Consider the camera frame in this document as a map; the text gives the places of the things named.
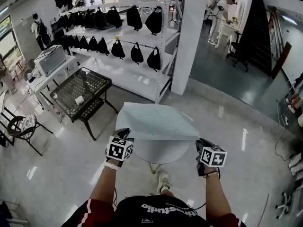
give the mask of white box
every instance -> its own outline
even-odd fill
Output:
[[[36,67],[41,75],[47,76],[52,73],[64,61],[65,53],[61,45],[53,45],[52,47],[42,51],[34,60]]]

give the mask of black metal table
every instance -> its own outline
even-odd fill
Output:
[[[96,140],[91,132],[88,120],[104,103],[118,113],[115,107],[107,101],[107,90],[112,85],[110,78],[82,67],[60,84],[51,93],[51,97],[70,117],[72,122],[77,119],[84,122],[89,134],[93,140]],[[84,102],[78,105],[75,99],[80,96],[83,97]]]

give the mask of white pillar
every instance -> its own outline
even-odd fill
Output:
[[[185,91],[193,66],[203,24],[205,5],[206,0],[184,0],[182,29],[171,86],[171,91],[179,95]]]

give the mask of floor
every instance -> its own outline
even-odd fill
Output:
[[[248,72],[241,63],[236,68],[232,67],[236,60],[226,58],[227,46],[222,42],[216,49],[207,42],[209,29],[210,25],[202,26],[190,77],[241,100],[276,122],[279,122],[276,100],[281,101],[279,113],[288,118],[287,129],[303,140],[303,130],[297,123],[301,112],[292,114],[284,101],[289,91],[283,72],[272,80],[253,65],[249,66]]]
[[[117,87],[108,91],[108,100],[118,110],[124,102],[151,103]],[[232,211],[250,227],[258,226],[269,194],[260,227],[295,227],[299,219],[292,216],[276,220],[274,208],[281,202],[281,192],[291,187],[292,176],[274,154],[277,137],[262,130],[234,112],[188,91],[183,96],[168,93],[163,104],[173,106],[190,118],[201,137],[220,145],[228,152],[221,182]],[[43,152],[40,157],[23,140],[15,146],[0,148],[0,198],[20,203],[32,227],[60,226],[89,197],[105,159],[108,138],[115,128],[117,115],[104,105],[89,121],[97,141],[89,136],[84,124],[64,117],[59,123],[27,96],[24,81],[6,101],[16,115],[34,113],[38,121],[54,135],[37,129],[33,145]],[[289,154],[287,143],[278,152]],[[205,181],[197,176],[195,145],[179,160],[161,166],[170,174],[173,193],[197,208],[205,202]],[[155,193],[157,178],[149,165],[135,153],[117,173],[118,202],[126,196]],[[205,208],[198,210],[205,217]]]

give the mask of gray floor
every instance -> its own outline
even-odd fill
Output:
[[[303,130],[298,126],[296,116],[289,111],[283,100],[288,93],[287,79],[283,72],[279,72],[276,79],[272,80],[253,65],[249,65],[248,72],[245,72],[241,63],[236,68],[232,67],[236,60],[226,58],[227,46],[222,43],[215,49],[207,42],[209,29],[210,25],[202,27],[190,77],[241,100],[276,122],[279,122],[276,100],[281,101],[279,111],[289,120],[287,129],[303,139]]]

